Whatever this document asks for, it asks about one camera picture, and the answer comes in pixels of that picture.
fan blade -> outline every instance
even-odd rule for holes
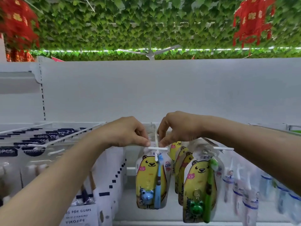
[[[175,45],[175,46],[172,46],[172,47],[169,47],[169,48],[165,48],[165,49],[162,49],[162,50],[159,50],[159,51],[155,51],[154,54],[162,54],[166,51],[170,51],[172,49],[176,49],[176,48],[180,48],[181,46],[178,44],[178,45]]]
[[[130,52],[130,53],[134,53],[134,54],[142,54],[142,55],[146,55],[146,53],[143,52],[137,52],[137,51],[128,51],[128,50],[123,50],[123,49],[118,49],[119,51],[124,51],[124,52]]]

ceiling fan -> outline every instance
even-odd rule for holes
[[[129,50],[123,50],[123,49],[118,49],[118,50],[119,51],[130,52],[130,53],[134,53],[134,54],[145,55],[150,60],[155,60],[155,55],[162,54],[162,53],[164,53],[166,51],[170,51],[170,50],[173,50],[173,49],[176,49],[176,48],[180,48],[180,47],[181,47],[180,45],[175,45],[175,46],[172,46],[172,47],[169,47],[169,48],[165,48],[165,49],[157,50],[157,51],[153,52],[152,49],[151,49],[151,42],[150,42],[150,48],[148,49],[147,53],[145,53],[145,52],[137,52],[137,51],[129,51]]]

blue toothbrush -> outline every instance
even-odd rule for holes
[[[158,176],[157,176],[157,184],[155,189],[155,209],[160,209],[161,207],[161,165],[163,165],[164,160],[162,155],[158,155]]]

blue toy figure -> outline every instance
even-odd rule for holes
[[[153,190],[146,191],[144,188],[140,189],[141,199],[143,205],[151,205],[153,200]]]

artificial ivy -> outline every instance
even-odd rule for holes
[[[231,48],[234,11],[243,0],[31,0],[44,13],[39,17],[41,49],[46,50],[116,50],[166,48],[180,44],[183,49]],[[300,47],[301,0],[277,0],[272,21],[272,39],[263,33],[260,46]],[[210,56],[220,57],[221,53]],[[241,57],[245,54],[227,53]],[[123,54],[125,59],[136,58]],[[65,55],[86,60],[89,54]],[[110,53],[102,59],[119,56]],[[169,59],[172,53],[158,56]]]
[[[64,61],[104,61],[104,60],[149,60],[144,55],[127,53],[122,51],[106,51],[106,52],[59,52],[59,51],[32,51],[33,56],[43,55],[51,58],[51,56]],[[230,58],[285,58],[285,57],[301,57],[301,49],[251,49],[249,50],[223,50],[223,51],[181,51],[175,50],[156,55],[156,60],[171,59],[230,59]]]

